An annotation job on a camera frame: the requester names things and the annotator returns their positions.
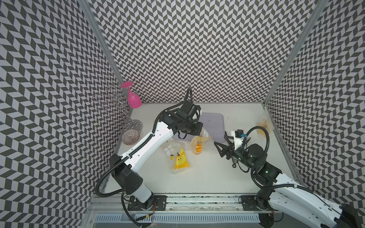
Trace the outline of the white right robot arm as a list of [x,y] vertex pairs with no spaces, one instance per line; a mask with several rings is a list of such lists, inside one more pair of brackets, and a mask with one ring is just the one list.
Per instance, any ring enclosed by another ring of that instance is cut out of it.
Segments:
[[320,197],[267,162],[270,136],[265,128],[255,126],[247,133],[236,130],[232,136],[225,135],[224,138],[227,145],[215,142],[214,146],[221,157],[247,167],[246,173],[259,187],[255,196],[258,209],[281,211],[312,228],[362,226],[361,217],[354,207]]

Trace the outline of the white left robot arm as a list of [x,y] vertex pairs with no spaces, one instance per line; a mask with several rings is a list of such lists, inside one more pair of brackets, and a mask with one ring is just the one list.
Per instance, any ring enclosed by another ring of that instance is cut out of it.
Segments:
[[[98,180],[95,194],[98,197],[110,197],[125,193],[134,196],[143,204],[150,204],[153,193],[138,174],[139,170],[147,159],[175,134],[198,136],[203,127],[203,123],[199,121],[200,116],[201,107],[187,99],[161,111],[148,135],[121,156],[114,154],[109,159],[110,168]],[[108,176],[112,176],[121,188],[102,193],[101,184]]]

